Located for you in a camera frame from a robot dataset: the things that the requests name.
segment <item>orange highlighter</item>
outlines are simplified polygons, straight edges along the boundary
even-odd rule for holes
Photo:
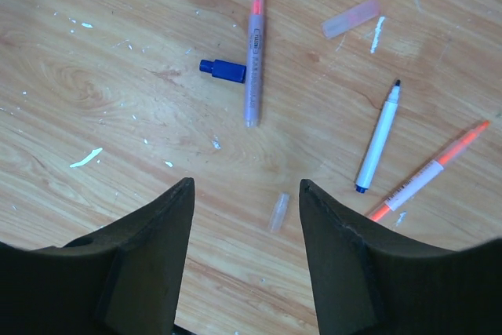
[[[460,156],[489,124],[489,121],[484,121],[481,125],[467,131],[459,140],[454,141],[443,153],[429,162],[420,172],[407,180],[394,194],[375,208],[369,215],[369,218],[373,221],[379,221],[390,211],[395,211],[402,206],[421,188],[438,176],[451,161]]]

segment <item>marker cap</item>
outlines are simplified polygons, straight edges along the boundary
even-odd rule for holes
[[[322,23],[322,33],[327,39],[335,38],[379,14],[380,3],[377,0],[368,0]]]
[[[243,83],[246,80],[246,66],[225,60],[201,60],[198,66],[201,72],[207,72],[214,78]]]

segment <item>white marker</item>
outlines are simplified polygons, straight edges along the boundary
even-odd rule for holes
[[[380,119],[378,119],[378,124],[375,128],[375,133],[371,139],[371,144],[359,171],[358,179],[355,181],[355,190],[357,192],[364,193],[371,185],[371,180],[380,161],[380,156],[384,151],[385,142],[391,131],[395,112],[398,110],[400,90],[401,80],[398,80],[395,82],[391,94],[389,94],[389,97],[385,101],[384,108],[380,113]]]

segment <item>black object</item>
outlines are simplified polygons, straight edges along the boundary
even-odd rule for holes
[[[222,78],[231,82],[242,84],[246,80],[246,66],[242,64],[227,62],[225,60],[201,60],[198,66],[201,72],[207,72],[214,78]]]
[[[0,242],[0,333],[182,333],[174,318],[194,203],[185,178],[63,248]]]
[[[453,252],[389,231],[300,184],[321,335],[502,333],[502,239]]]

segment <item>pen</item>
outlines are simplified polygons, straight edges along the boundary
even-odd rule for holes
[[[395,112],[398,110],[399,91],[401,90],[401,80],[395,82],[392,91],[385,101],[384,108],[380,113],[380,118],[376,124],[375,132],[369,144],[366,157],[359,171],[358,179],[355,181],[355,190],[364,193],[369,189],[375,170],[377,170],[380,156],[384,151],[385,142],[391,131]]]
[[[420,172],[406,181],[385,202],[372,211],[369,218],[373,221],[378,221],[389,211],[395,211],[399,208],[421,188],[438,176],[451,161],[460,156],[489,124],[489,121],[484,121],[481,125],[467,131],[459,140],[454,141],[443,153],[429,162]]]
[[[261,61],[264,48],[264,0],[253,0],[248,27],[248,59],[244,99],[244,123],[256,127],[260,120]]]

